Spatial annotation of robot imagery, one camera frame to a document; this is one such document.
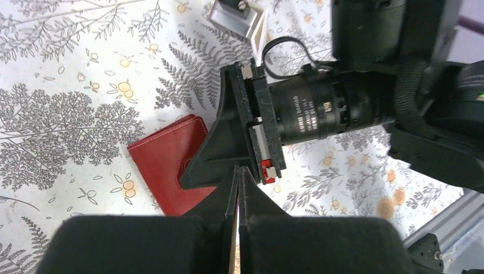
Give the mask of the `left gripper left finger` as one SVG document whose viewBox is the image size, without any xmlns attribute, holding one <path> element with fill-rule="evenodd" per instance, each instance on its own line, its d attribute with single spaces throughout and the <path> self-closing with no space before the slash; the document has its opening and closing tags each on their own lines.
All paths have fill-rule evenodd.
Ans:
<svg viewBox="0 0 484 274">
<path fill-rule="evenodd" d="M 56 231 L 38 273 L 233 273 L 239 167 L 181 216 L 78 216 Z"/>
</svg>

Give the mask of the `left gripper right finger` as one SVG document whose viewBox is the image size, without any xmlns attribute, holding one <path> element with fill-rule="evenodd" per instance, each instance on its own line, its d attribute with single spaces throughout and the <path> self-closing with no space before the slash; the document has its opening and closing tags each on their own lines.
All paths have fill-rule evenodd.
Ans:
<svg viewBox="0 0 484 274">
<path fill-rule="evenodd" d="M 242 273 L 413 273 L 396 229 L 375 217 L 294 217 L 239 170 Z"/>
</svg>

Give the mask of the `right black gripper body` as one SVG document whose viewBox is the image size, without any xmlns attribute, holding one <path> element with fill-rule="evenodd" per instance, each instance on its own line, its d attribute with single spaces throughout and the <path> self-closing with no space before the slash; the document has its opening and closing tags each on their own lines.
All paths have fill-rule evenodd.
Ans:
<svg viewBox="0 0 484 274">
<path fill-rule="evenodd" d="M 395 78 L 378 72 L 317 72 L 268 83 L 261 67 L 227 67 L 227 110 L 235 113 L 237 159 L 263 183 L 287 165 L 282 147 L 394 121 Z"/>
</svg>

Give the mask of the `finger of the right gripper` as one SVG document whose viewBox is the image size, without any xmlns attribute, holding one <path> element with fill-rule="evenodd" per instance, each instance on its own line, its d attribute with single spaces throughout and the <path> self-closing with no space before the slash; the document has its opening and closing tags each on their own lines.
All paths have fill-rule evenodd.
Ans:
<svg viewBox="0 0 484 274">
<path fill-rule="evenodd" d="M 260 171 L 249 123 L 254 120 L 241 66 L 220 70 L 221 93 L 207 137 L 180 178 L 185 190 L 218 185 L 235 165 L 246 166 L 256 180 Z"/>
</svg>

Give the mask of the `red card holder wallet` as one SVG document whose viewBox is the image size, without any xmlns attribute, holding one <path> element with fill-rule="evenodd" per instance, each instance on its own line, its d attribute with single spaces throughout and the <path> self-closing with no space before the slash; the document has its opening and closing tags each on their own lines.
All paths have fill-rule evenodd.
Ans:
<svg viewBox="0 0 484 274">
<path fill-rule="evenodd" d="M 167 216 L 185 214 L 216 189 L 184 190 L 180 185 L 183 172 L 207 133 L 203 118 L 190 114 L 127 147 L 158 206 Z"/>
</svg>

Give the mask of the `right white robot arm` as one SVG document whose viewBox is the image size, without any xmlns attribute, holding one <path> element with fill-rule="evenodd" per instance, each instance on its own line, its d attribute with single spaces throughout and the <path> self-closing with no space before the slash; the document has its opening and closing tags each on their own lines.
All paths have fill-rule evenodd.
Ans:
<svg viewBox="0 0 484 274">
<path fill-rule="evenodd" d="M 220 70 L 217 118 L 180 178 L 217 185 L 233 166 L 274 182 L 282 147 L 383 125 L 389 156 L 483 192 L 483 62 L 447 60 L 460 1 L 331 1 L 332 61 L 293 75 L 264 60 Z"/>
</svg>

